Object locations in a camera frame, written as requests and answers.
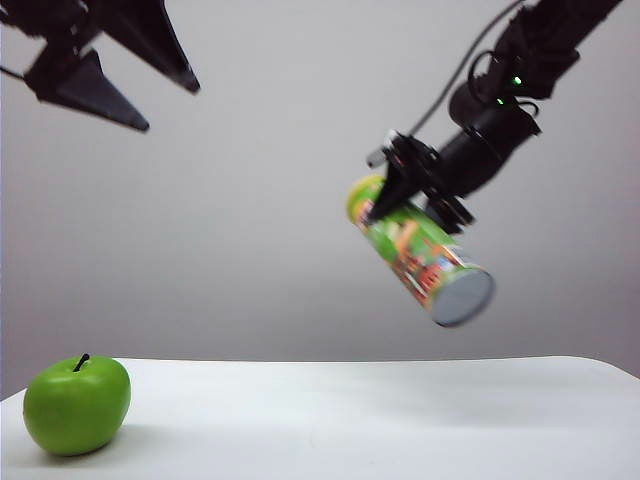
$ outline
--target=colorful can label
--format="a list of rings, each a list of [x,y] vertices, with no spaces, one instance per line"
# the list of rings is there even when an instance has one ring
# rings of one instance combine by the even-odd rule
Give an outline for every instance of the colorful can label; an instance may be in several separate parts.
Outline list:
[[[412,204],[366,225],[384,179],[357,182],[347,200],[347,215],[367,237],[414,298],[443,326],[473,318],[489,303],[493,278],[476,264],[432,219]]]

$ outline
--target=can lid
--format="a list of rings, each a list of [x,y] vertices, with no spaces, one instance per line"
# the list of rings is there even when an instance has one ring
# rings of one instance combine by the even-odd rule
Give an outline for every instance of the can lid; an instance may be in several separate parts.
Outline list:
[[[495,282],[484,270],[470,270],[448,283],[436,294],[431,314],[443,327],[454,327],[471,320],[489,304]]]
[[[355,223],[356,221],[356,212],[354,211],[356,203],[358,203],[358,201],[361,201],[363,197],[367,197],[367,195],[365,195],[365,190],[371,189],[371,194],[377,194],[383,183],[384,178],[380,175],[368,175],[353,184],[351,190],[349,190],[349,195],[347,197],[346,203],[347,217],[349,217],[351,223]]]

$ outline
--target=black cable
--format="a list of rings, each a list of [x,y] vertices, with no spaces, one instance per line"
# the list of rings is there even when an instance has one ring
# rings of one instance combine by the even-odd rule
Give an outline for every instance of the black cable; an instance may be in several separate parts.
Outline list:
[[[446,98],[447,94],[449,93],[449,90],[451,90],[451,87],[453,86],[453,84],[455,83],[456,79],[460,75],[460,72],[462,71],[462,69],[464,68],[466,63],[469,61],[469,58],[473,54],[473,51],[476,49],[478,44],[484,39],[484,37],[487,35],[487,33],[489,33],[489,31],[500,20],[502,20],[507,14],[509,14],[511,12],[511,10],[513,10],[515,7],[517,7],[518,5],[523,3],[524,1],[525,0],[516,0],[515,2],[511,3],[508,7],[506,7],[504,10],[502,10],[493,20],[491,20],[491,22],[489,22],[489,24],[484,28],[484,30],[482,30],[482,32],[480,32],[480,34],[476,37],[474,42],[471,44],[471,47],[469,47],[469,50],[467,50],[467,53],[462,58],[462,61],[458,65],[458,68],[456,68],[456,71],[451,76],[451,79],[449,79],[449,82],[444,87],[444,90],[442,91],[442,93],[440,94],[438,99],[434,102],[433,105],[431,105],[429,110],[427,110],[427,113],[425,113],[422,116],[422,118],[420,118],[420,120],[418,120],[418,123],[416,123],[413,126],[413,128],[411,130],[409,130],[408,135],[415,135],[418,132],[418,130],[420,130],[424,126],[424,124],[427,122],[427,120],[429,120],[429,118],[431,118],[431,116],[435,113],[435,111],[438,109],[440,104],[442,104],[443,100]]]
[[[525,102],[516,102],[516,105],[518,105],[518,106],[528,105],[528,106],[530,106],[530,107],[533,107],[533,110],[534,110],[534,111],[533,111],[533,117],[534,117],[534,118],[535,118],[535,117],[537,117],[537,116],[538,116],[538,114],[540,113],[540,107],[538,107],[538,105],[536,105],[536,104],[535,104],[535,103],[533,103],[533,102],[530,102],[530,101],[525,101]]]
[[[482,58],[486,55],[491,55],[491,57],[493,58],[493,50],[484,50],[480,52],[471,63],[469,73],[467,74],[467,85],[469,86],[469,94],[476,102],[479,103],[486,102],[482,98],[480,98],[480,93],[478,93],[478,89],[476,88],[476,68],[478,67],[478,63],[480,63],[480,60],[482,60]]]
[[[4,68],[2,65],[0,65],[0,71],[2,71],[2,73],[4,73],[5,75],[9,75],[10,77],[17,78],[18,80],[24,81],[24,77],[22,75],[14,72],[13,70],[9,70],[8,68]]]

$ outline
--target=silver can lid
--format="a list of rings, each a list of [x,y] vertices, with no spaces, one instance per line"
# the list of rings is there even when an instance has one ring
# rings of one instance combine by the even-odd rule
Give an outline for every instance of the silver can lid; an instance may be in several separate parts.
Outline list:
[[[484,270],[462,272],[437,293],[431,307],[433,321],[455,327],[471,320],[489,304],[495,282]]]

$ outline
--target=robotic arm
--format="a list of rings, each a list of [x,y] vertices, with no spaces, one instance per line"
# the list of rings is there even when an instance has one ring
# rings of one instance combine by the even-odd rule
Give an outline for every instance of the robotic arm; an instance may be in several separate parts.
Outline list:
[[[0,0],[0,21],[47,44],[20,78],[38,100],[146,131],[149,123],[102,73],[88,49],[101,32],[191,93],[200,89],[164,0]]]
[[[368,158],[387,163],[387,179],[367,217],[373,223],[418,192],[427,196],[426,213],[447,233],[459,233],[473,216],[464,198],[489,181],[513,151],[540,133],[522,106],[528,98],[549,98],[558,79],[580,58],[575,48],[621,0],[541,0],[523,7],[495,47],[476,57],[467,81],[451,97],[449,115],[462,127],[440,151],[409,135],[391,132]],[[488,55],[488,70],[475,74]]]

